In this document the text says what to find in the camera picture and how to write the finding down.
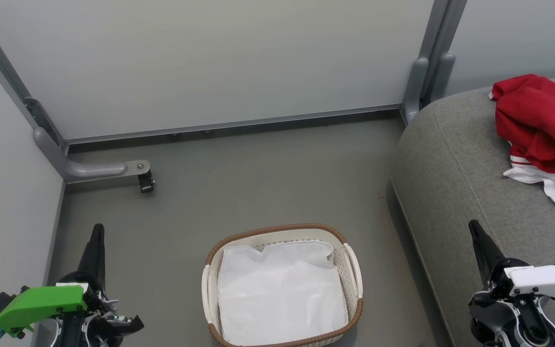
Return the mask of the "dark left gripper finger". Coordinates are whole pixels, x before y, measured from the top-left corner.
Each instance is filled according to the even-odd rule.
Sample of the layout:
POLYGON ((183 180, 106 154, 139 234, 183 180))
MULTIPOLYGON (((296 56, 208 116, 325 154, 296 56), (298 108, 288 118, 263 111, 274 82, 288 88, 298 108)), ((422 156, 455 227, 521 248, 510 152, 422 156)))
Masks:
POLYGON ((111 319, 111 326, 114 328, 117 335, 128 336, 129 334, 134 334, 142 330, 145 324, 137 315, 134 318, 126 318, 124 316, 113 318, 111 319))
POLYGON ((90 240, 87 242, 77 271, 88 281, 95 291, 106 289, 105 228, 95 224, 90 240))

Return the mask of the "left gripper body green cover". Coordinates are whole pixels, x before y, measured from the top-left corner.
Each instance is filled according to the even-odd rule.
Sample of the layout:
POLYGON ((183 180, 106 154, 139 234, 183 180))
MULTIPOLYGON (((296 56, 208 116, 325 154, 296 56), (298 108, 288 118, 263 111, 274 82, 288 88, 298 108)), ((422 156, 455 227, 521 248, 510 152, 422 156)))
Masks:
POLYGON ((114 311, 114 301, 106 291, 95 291, 81 272, 71 272, 54 286, 23 286, 20 294, 0 293, 0 339, 8 334, 21 340, 32 325, 55 318, 63 321, 68 313, 81 312, 82 318, 91 314, 114 311))

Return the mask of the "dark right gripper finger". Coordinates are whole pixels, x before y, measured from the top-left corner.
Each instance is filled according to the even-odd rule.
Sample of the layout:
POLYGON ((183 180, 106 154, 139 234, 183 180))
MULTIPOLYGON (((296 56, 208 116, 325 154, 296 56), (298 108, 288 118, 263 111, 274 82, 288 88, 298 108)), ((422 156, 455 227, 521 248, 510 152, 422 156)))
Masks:
POLYGON ((481 281, 484 286, 488 286, 488 281, 496 264, 506 259, 506 257, 492 237, 484 231, 478 220, 470 220, 468 228, 481 281))

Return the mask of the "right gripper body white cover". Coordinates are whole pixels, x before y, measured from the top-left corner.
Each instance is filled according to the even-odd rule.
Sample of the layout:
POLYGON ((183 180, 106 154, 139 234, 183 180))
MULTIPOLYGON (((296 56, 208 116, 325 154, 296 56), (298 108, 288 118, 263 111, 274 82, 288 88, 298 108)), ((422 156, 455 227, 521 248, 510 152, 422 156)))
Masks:
POLYGON ((498 262, 488 286, 469 302, 470 330, 484 347, 555 347, 555 323, 544 307, 555 300, 555 265, 498 262))

